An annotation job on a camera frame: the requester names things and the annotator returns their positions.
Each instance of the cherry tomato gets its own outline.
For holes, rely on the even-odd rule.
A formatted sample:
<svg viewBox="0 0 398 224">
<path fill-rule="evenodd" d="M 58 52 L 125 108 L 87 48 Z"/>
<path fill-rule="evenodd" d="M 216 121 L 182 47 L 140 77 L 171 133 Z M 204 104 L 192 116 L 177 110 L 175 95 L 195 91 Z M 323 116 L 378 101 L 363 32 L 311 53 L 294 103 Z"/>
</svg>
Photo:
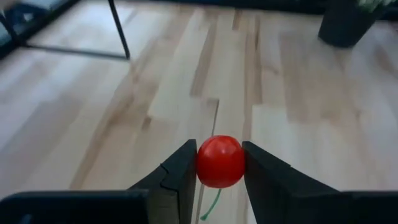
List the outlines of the cherry tomato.
<svg viewBox="0 0 398 224">
<path fill-rule="evenodd" d="M 244 151 L 231 136 L 212 136 L 199 148 L 197 174 L 207 187 L 225 188 L 244 174 Z"/>
</svg>

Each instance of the wooden floor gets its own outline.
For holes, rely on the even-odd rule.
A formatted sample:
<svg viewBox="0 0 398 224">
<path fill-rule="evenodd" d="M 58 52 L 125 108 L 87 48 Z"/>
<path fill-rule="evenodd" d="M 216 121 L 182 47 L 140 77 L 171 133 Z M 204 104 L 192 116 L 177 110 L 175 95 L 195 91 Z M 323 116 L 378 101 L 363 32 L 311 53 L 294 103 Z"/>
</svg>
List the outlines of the wooden floor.
<svg viewBox="0 0 398 224">
<path fill-rule="evenodd" d="M 251 140 L 338 190 L 398 189 L 390 24 L 336 50 L 317 39 L 321 17 L 126 2 L 118 11 L 130 62 L 24 49 L 1 62 L 0 197 L 125 189 L 212 134 Z M 105 2 L 79 3 L 31 42 L 123 52 Z M 216 194 L 200 189 L 192 223 Z M 206 223 L 254 223 L 243 181 Z"/>
</svg>

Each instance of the black plant pot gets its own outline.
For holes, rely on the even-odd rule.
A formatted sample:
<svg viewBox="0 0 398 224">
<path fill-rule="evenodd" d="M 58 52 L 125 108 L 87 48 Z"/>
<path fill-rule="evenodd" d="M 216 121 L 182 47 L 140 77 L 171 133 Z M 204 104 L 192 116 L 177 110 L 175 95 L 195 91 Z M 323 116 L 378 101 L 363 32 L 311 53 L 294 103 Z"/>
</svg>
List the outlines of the black plant pot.
<svg viewBox="0 0 398 224">
<path fill-rule="evenodd" d="M 334 47 L 353 47 L 385 8 L 380 5 L 369 12 L 358 6 L 358 0 L 330 0 L 318 36 Z"/>
</svg>

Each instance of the red tomato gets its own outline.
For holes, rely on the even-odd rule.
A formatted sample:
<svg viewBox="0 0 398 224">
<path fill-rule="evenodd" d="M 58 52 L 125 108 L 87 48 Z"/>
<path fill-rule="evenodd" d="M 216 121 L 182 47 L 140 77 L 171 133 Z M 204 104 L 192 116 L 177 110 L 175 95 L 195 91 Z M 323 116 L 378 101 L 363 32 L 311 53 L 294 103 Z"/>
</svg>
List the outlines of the red tomato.
<svg viewBox="0 0 398 224">
<path fill-rule="evenodd" d="M 231 136 L 212 136 L 200 146 L 196 166 L 207 187 L 230 187 L 244 174 L 244 151 Z"/>
</svg>

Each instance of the black metal table leg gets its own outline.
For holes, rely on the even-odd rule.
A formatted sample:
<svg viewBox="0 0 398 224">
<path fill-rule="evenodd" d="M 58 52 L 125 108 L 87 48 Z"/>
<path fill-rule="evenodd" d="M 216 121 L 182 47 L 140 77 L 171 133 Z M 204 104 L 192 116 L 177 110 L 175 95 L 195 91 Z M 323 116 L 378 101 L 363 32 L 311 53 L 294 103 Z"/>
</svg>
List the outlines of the black metal table leg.
<svg viewBox="0 0 398 224">
<path fill-rule="evenodd" d="M 114 23 L 116 24 L 116 28 L 118 28 L 118 33 L 120 36 L 120 40 L 123 44 L 124 53 L 126 54 L 126 58 L 130 59 L 129 47 L 127 46 L 126 38 L 124 37 L 123 28 L 122 28 L 122 25 L 120 24 L 118 12 L 116 10 L 116 6 L 114 5 L 114 0 L 108 0 L 108 2 L 109 2 L 109 6 L 111 7 L 111 12 L 112 12 L 112 16 L 114 19 Z"/>
<path fill-rule="evenodd" d="M 26 47 L 29 49 L 38 49 L 38 50 L 46 50 L 49 52 L 57 52 L 57 53 L 65 53 L 65 54 L 78 54 L 78 55 L 87 55 L 92 57 L 106 57 L 106 58 L 115 58 L 115 59 L 122 59 L 122 60 L 129 60 L 130 59 L 130 51 L 129 47 L 127 46 L 126 38 L 123 34 L 123 28 L 121 26 L 118 12 L 116 11 L 116 6 L 113 0 L 108 0 L 109 6 L 111 8 L 112 16 L 116 24 L 116 28 L 118 29 L 118 33 L 123 45 L 124 55 L 114 54 L 109 52 L 101 52 L 101 51 L 90 51 L 90 50 L 79 50 L 79 49 L 71 49 L 71 48 L 64 48 L 64 47 L 56 47 L 56 46 L 43 46 L 43 45 L 35 45 L 35 44 L 28 44 L 26 40 L 20 38 L 18 34 L 15 32 L 14 28 L 8 23 L 7 19 L 4 15 L 0 14 L 0 22 L 8 31 L 9 35 L 11 36 L 12 41 L 18 47 Z"/>
</svg>

